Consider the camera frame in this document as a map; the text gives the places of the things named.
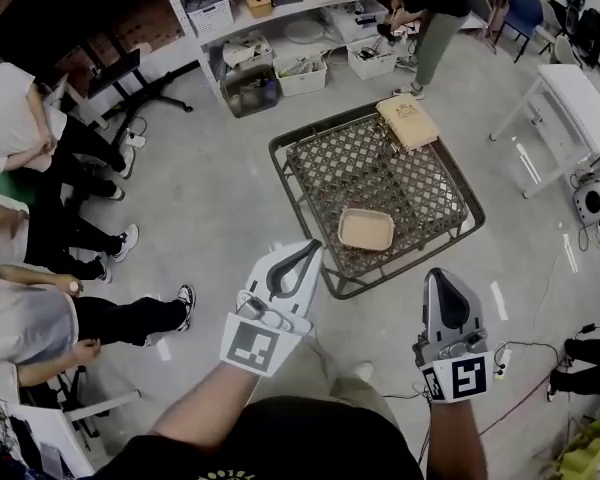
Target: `blue chair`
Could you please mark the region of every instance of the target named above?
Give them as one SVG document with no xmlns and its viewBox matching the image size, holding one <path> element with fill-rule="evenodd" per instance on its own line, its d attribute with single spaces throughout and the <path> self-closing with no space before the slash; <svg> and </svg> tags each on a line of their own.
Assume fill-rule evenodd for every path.
<svg viewBox="0 0 600 480">
<path fill-rule="evenodd" d="M 520 39 L 520 36 L 527 38 L 522 45 L 522 48 L 520 48 L 516 60 L 513 61 L 514 63 L 518 62 L 518 59 L 522 56 L 524 50 L 527 48 L 527 44 L 529 44 L 529 41 L 533 37 L 536 27 L 540 25 L 542 21 L 543 14 L 540 0 L 510 0 L 509 10 L 507 11 L 507 14 L 504 15 L 502 27 L 498 31 L 493 46 L 498 44 L 498 40 L 502 35 L 505 25 L 509 25 L 511 28 L 517 30 L 518 37 L 516 37 L 516 41 Z"/>
</svg>

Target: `white shirt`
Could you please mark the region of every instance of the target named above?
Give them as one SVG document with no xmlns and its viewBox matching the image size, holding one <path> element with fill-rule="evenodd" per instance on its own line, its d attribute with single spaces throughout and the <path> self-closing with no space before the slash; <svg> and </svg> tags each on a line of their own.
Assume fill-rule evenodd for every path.
<svg viewBox="0 0 600 480">
<path fill-rule="evenodd" d="M 16 365 L 55 359 L 78 340 L 71 297 L 0 279 L 0 399 L 18 401 Z"/>
<path fill-rule="evenodd" d="M 13 64 L 0 64 L 0 172 L 7 158 L 36 146 L 40 140 L 38 127 L 27 101 L 27 93 L 34 77 Z M 67 124 L 67 116 L 58 109 L 43 104 L 49 129 L 60 140 Z M 25 167 L 46 171 L 51 165 L 53 152 L 40 155 Z"/>
<path fill-rule="evenodd" d="M 0 195 L 0 205 L 12 210 L 23 210 L 29 213 L 26 204 Z M 14 265 L 24 263 L 27 254 L 27 241 L 29 240 L 29 219 L 20 224 L 16 236 L 11 238 L 10 230 L 0 229 L 0 265 Z"/>
</svg>

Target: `metal grid rack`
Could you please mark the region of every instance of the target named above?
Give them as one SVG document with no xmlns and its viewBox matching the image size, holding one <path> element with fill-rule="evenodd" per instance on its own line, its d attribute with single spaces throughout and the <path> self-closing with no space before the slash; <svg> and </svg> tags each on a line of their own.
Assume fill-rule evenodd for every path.
<svg viewBox="0 0 600 480">
<path fill-rule="evenodd" d="M 375 104 L 278 137 L 269 152 L 305 236 L 316 238 L 311 227 L 322 235 L 329 253 L 323 277 L 337 299 L 378 286 L 484 224 L 442 141 L 407 152 Z M 391 215 L 395 231 L 386 251 L 340 242 L 340 215 L 349 207 Z"/>
</svg>

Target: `concrete floor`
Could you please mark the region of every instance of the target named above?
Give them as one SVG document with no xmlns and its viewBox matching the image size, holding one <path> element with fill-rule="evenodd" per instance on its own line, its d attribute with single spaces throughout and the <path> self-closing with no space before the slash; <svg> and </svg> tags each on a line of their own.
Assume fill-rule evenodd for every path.
<svg viewBox="0 0 600 480">
<path fill-rule="evenodd" d="M 531 47 L 513 64 L 506 38 L 497 55 L 474 38 L 458 35 L 445 55 L 423 105 L 483 205 L 485 226 L 425 264 L 348 301 L 337 301 L 320 281 L 313 316 L 323 346 L 344 366 L 373 361 L 372 384 L 383 394 L 412 394 L 422 377 L 411 345 L 421 331 L 422 282 L 442 267 L 459 274 L 484 303 L 491 346 L 506 340 L 535 340 L 561 347 L 584 324 L 600 324 L 600 250 L 577 247 L 578 224 L 570 189 L 561 180 L 530 200 L 520 184 L 531 183 L 514 143 L 488 134 L 533 79 L 538 63 Z M 98 424 L 115 451 L 147 431 L 160 413 L 199 382 L 218 361 L 225 317 L 255 263 L 276 242 L 302 238 L 278 181 L 267 146 L 271 139 L 308 123 L 387 96 L 410 78 L 402 72 L 361 81 L 332 56 L 327 87 L 282 100 L 266 112 L 235 119 L 218 105 L 197 70 L 182 77 L 168 94 L 190 102 L 192 114 L 161 104 L 142 115 L 149 123 L 147 146 L 138 153 L 133 177 L 120 203 L 92 201 L 85 215 L 109 232 L 129 223 L 140 241 L 128 259 L 113 268 L 113 283 L 87 284 L 86 292 L 116 302 L 147 293 L 173 297 L 182 282 L 193 283 L 198 304 L 193 327 L 168 336 L 170 357 L 157 348 L 107 347 L 89 368 L 98 398 L 138 389 L 142 399 L 116 410 Z M 507 132 L 540 154 L 538 137 L 519 118 Z M 577 272 L 565 250 L 567 235 Z M 504 298 L 508 320 L 497 308 L 492 283 Z M 600 337 L 600 331 L 594 335 Z M 523 398 L 555 362 L 543 348 L 515 347 L 505 380 L 473 406 L 480 429 Z M 544 452 L 591 398 L 557 396 L 545 402 L 544 386 L 484 438 L 490 477 L 532 478 Z M 418 454 L 427 425 L 422 399 L 391 400 L 411 450 Z"/>
</svg>

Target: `white sneaker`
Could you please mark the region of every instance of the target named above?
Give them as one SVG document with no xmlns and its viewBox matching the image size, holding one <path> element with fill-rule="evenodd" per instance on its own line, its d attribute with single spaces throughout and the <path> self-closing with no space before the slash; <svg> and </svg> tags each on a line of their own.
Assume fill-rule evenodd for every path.
<svg viewBox="0 0 600 480">
<path fill-rule="evenodd" d="M 98 279 L 105 284 L 109 284 L 111 279 L 113 279 L 113 275 L 111 274 L 111 270 L 107 268 L 106 259 L 103 259 L 100 256 L 96 256 L 96 259 L 102 264 L 102 268 L 104 270 L 104 272 L 98 276 Z"/>
<path fill-rule="evenodd" d="M 416 89 L 413 84 L 403 85 L 402 87 L 394 90 L 391 94 L 399 96 L 400 94 L 411 94 L 415 99 L 421 100 L 424 98 L 424 86 L 420 89 Z"/>
<path fill-rule="evenodd" d="M 360 380 L 369 382 L 371 380 L 371 376 L 373 375 L 373 363 L 370 361 L 358 363 L 353 367 L 351 373 L 353 373 L 353 375 L 356 377 L 360 377 Z"/>
<path fill-rule="evenodd" d="M 131 146 L 123 146 L 120 150 L 122 158 L 124 158 L 124 169 L 118 174 L 125 180 L 131 177 L 131 171 L 133 171 L 133 164 L 136 162 L 136 150 Z"/>
<path fill-rule="evenodd" d="M 178 332 L 184 332 L 191 327 L 191 314 L 196 307 L 196 292 L 190 284 L 183 284 L 178 292 L 178 300 L 181 300 L 187 309 L 187 316 L 176 329 Z"/>
<path fill-rule="evenodd" d="M 113 259 L 116 263 L 124 261 L 124 259 L 127 257 L 127 254 L 129 254 L 129 251 L 136 246 L 138 243 L 139 233 L 138 226 L 131 224 L 131 226 L 129 226 L 124 233 L 118 235 L 118 238 L 122 242 L 122 247 L 120 248 L 120 252 L 118 254 L 113 255 Z"/>
<path fill-rule="evenodd" d="M 114 201 L 122 201 L 124 199 L 124 190 L 120 187 L 116 187 L 116 191 L 112 196 L 109 196 L 109 199 L 113 199 Z"/>
<path fill-rule="evenodd" d="M 396 61 L 396 67 L 400 69 L 406 69 L 407 71 L 411 71 L 412 73 L 418 72 L 418 59 L 415 56 L 411 57 L 398 57 Z"/>
</svg>

